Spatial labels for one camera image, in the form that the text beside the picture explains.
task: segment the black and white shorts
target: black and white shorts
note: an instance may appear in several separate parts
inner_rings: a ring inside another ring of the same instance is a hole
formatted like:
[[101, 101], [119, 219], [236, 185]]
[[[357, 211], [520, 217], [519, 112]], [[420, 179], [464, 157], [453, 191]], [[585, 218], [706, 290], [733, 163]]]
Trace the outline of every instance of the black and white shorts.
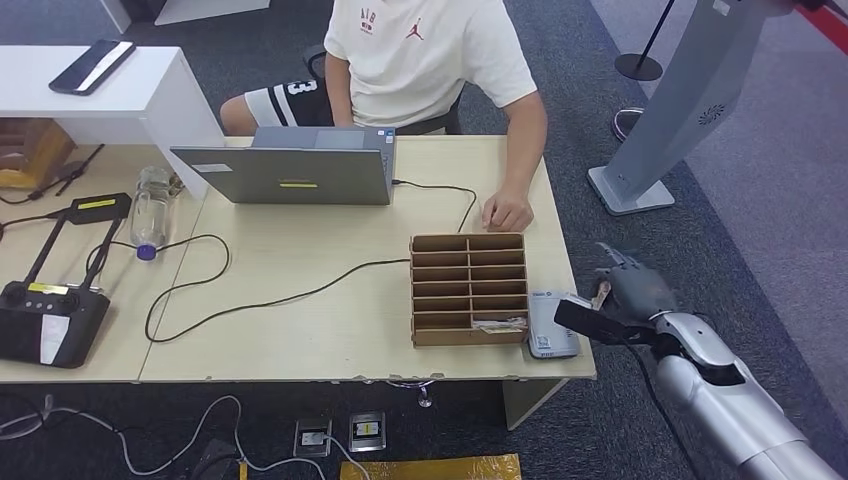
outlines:
[[333, 111], [324, 82], [307, 80], [244, 94], [260, 127], [332, 127]]

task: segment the robot finger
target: robot finger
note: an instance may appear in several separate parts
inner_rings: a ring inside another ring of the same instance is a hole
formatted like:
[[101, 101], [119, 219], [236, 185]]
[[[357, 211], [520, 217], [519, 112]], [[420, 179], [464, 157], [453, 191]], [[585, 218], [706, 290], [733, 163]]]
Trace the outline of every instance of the robot finger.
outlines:
[[627, 264], [625, 255], [623, 255], [618, 250], [610, 247], [604, 242], [598, 242], [598, 245], [600, 245], [600, 247], [604, 249], [604, 253], [606, 253], [610, 258], [612, 258], [612, 261], [615, 262], [616, 266]]

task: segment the yellow mat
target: yellow mat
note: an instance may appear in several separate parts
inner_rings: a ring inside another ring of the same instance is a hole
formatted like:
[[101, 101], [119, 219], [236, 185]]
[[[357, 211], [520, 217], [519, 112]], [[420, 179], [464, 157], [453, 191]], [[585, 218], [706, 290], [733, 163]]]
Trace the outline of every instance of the yellow mat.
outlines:
[[[521, 480], [517, 454], [414, 462], [363, 462], [371, 480]], [[339, 480], [365, 480], [350, 462], [342, 463]]]

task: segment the wooden box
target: wooden box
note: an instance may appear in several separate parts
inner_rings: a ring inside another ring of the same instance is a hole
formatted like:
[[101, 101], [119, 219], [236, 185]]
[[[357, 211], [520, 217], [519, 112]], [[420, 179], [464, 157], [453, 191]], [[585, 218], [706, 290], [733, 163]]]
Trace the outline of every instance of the wooden box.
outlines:
[[73, 140], [49, 118], [0, 118], [0, 187], [46, 186], [74, 148]]
[[528, 319], [524, 237], [418, 235], [410, 242], [415, 346], [521, 343], [523, 327], [491, 333], [472, 320]]

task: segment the blue bottle cap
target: blue bottle cap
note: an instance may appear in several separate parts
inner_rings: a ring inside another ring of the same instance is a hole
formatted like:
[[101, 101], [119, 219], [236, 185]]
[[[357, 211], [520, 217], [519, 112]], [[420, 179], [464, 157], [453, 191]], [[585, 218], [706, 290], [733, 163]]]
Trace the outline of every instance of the blue bottle cap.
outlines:
[[138, 248], [135, 249], [135, 256], [138, 257], [139, 260], [149, 262], [156, 258], [156, 247], [146, 244], [139, 245]]

